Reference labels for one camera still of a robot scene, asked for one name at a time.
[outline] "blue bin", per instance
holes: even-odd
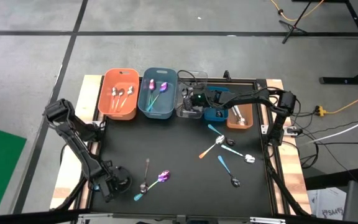
[[[219,91],[229,91],[228,88],[215,87],[215,86],[209,86],[208,89],[209,90],[219,90]],[[217,111],[220,111],[223,116],[217,117],[216,116]],[[225,120],[227,120],[228,116],[229,116],[229,112],[227,110],[206,108],[204,111],[204,119],[207,121],[225,121]]]
[[[149,90],[150,80],[154,79],[155,90],[151,92]],[[163,82],[168,84],[168,88],[165,92],[161,93],[151,109],[147,111],[149,107],[150,95],[155,99],[160,93],[159,89]],[[171,117],[173,108],[175,106],[175,94],[177,92],[178,75],[169,68],[149,68],[144,72],[142,84],[140,85],[139,99],[137,101],[137,107],[148,118],[154,119],[168,119]]]

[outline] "orange bin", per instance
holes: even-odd
[[[234,129],[247,129],[252,127],[254,124],[254,119],[252,117],[252,104],[238,105],[238,108],[242,117],[246,119],[246,125],[237,124],[237,116],[234,115],[232,109],[229,109],[229,116],[226,120],[227,126]]]
[[[133,94],[128,95],[130,86],[134,87]],[[112,95],[112,89],[117,89],[117,95]],[[119,90],[124,90],[121,97]],[[139,94],[139,74],[131,68],[112,68],[104,75],[102,90],[99,97],[98,109],[111,119],[130,120],[136,115],[137,96]]]

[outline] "orange plastic container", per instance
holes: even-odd
[[[247,129],[252,127],[254,124],[254,119],[252,117],[252,104],[238,105],[238,108],[241,112],[241,116],[246,119],[246,125],[237,124],[237,117],[234,115],[232,109],[228,110],[229,116],[227,117],[226,125],[229,128],[234,129]]]
[[[128,95],[130,86],[134,92]],[[121,89],[124,94],[112,95],[112,88],[116,87],[117,92]],[[112,68],[104,75],[102,90],[99,97],[98,109],[111,119],[130,120],[136,115],[137,96],[139,94],[139,74],[131,68]]]

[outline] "gray concrete floor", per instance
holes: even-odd
[[[351,1],[358,13],[358,0]],[[288,17],[303,3],[277,0]],[[80,0],[0,0],[2,30],[72,30]],[[88,3],[80,30],[204,30],[283,31],[274,5],[263,1],[139,1],[94,0]],[[344,4],[323,4],[299,27],[310,32],[357,32]],[[142,74],[149,67],[205,71],[221,77],[229,70],[238,78],[278,78],[297,95],[302,111],[315,105],[335,110],[358,98],[358,86],[320,85],[318,77],[352,77],[358,73],[358,39],[281,37],[78,37],[59,98],[76,103],[83,75],[104,74],[130,67]],[[0,129],[27,138],[27,144],[0,206],[11,212],[25,165],[30,157],[41,114],[52,92],[68,37],[0,37]],[[298,118],[306,124],[309,118]],[[310,131],[358,120],[358,104],[342,113],[313,118]],[[316,134],[317,137],[334,131]],[[358,129],[332,138],[358,141]],[[299,138],[300,145],[307,139]],[[58,174],[60,148],[53,131],[47,133],[24,212],[46,211]],[[330,146],[348,169],[358,168],[358,146]],[[301,155],[314,152],[300,148]],[[315,168],[342,171],[322,149]]]

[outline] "wooden table frame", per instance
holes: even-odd
[[[98,101],[99,90],[101,86],[102,75],[85,75],[83,83],[80,90],[80,95],[75,108],[75,114],[77,117],[82,119],[84,122],[90,122],[94,120],[94,113],[97,108],[96,102]],[[267,86],[273,86],[283,89],[283,84],[281,80],[266,80]],[[268,124],[268,112],[264,105],[261,105],[262,116],[264,124]],[[99,113],[97,120],[101,121],[103,114]],[[288,118],[285,122],[285,126],[290,126],[291,120]],[[290,136],[284,136],[284,141],[295,143],[295,139]],[[97,154],[98,143],[93,143],[91,151],[94,154]],[[55,185],[55,190],[53,192],[52,201],[50,208],[58,207],[65,198],[70,194],[74,189],[75,185],[78,183],[81,175],[81,163],[76,158],[74,153],[68,146],[65,149],[63,155],[62,164],[58,173],[58,178]],[[269,146],[269,153],[272,153],[273,147]],[[288,190],[291,192],[295,200],[301,205],[302,209],[306,212],[311,213],[309,198],[306,192],[305,180],[303,178],[303,173],[301,169],[301,164],[298,157],[298,151],[296,148],[290,144],[283,143],[278,147],[280,160],[282,164],[282,172],[284,176],[285,185]],[[276,168],[276,163],[274,157],[271,158],[274,168]],[[277,201],[277,209],[279,213],[284,213],[282,195],[280,189],[274,183],[275,196]],[[85,185],[85,190],[81,195],[80,208],[86,208],[86,201],[88,198],[89,190],[87,184]]]

